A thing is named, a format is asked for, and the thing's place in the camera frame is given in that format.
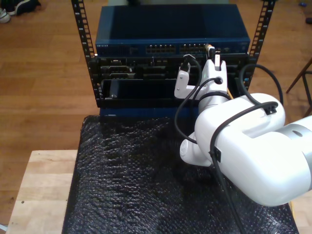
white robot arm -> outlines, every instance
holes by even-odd
[[[175,86],[177,98],[185,98],[194,88],[188,85],[188,72],[179,71]],[[219,77],[222,84],[208,82],[196,99],[208,92],[226,94],[225,61],[218,70],[209,59],[201,83],[215,77]],[[215,141],[218,164],[221,172],[255,202],[266,206],[285,204],[312,189],[312,117],[284,126],[285,111],[277,99],[267,94],[252,94],[252,97],[260,103],[277,102],[276,113],[267,115],[263,109],[257,109],[227,125]],[[210,142],[215,130],[227,119],[253,106],[246,96],[233,100],[213,96],[201,100],[195,132],[189,136],[197,144],[187,139],[182,142],[182,160],[210,166],[213,162]]]

black bubble wrap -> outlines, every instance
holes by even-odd
[[[63,234],[239,233],[214,168],[184,163],[181,142],[170,118],[87,117]],[[247,233],[298,233],[288,204],[261,206],[228,187]]]

sneaker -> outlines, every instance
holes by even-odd
[[[9,15],[15,15],[13,0],[1,0],[1,8],[4,9]]]
[[[1,8],[11,16],[32,12],[37,6],[41,6],[38,0],[1,0]]]
[[[41,6],[38,0],[15,0],[15,13],[17,16],[25,13],[32,12],[37,6]]]
[[[0,23],[7,23],[8,21],[10,21],[10,16],[4,9],[0,8]]]

blue network switch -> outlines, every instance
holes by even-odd
[[[250,44],[235,4],[102,7],[96,49],[103,58],[247,53]]]

table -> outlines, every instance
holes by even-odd
[[[77,150],[33,151],[7,234],[61,234]],[[292,201],[301,234],[312,233],[312,192]]]

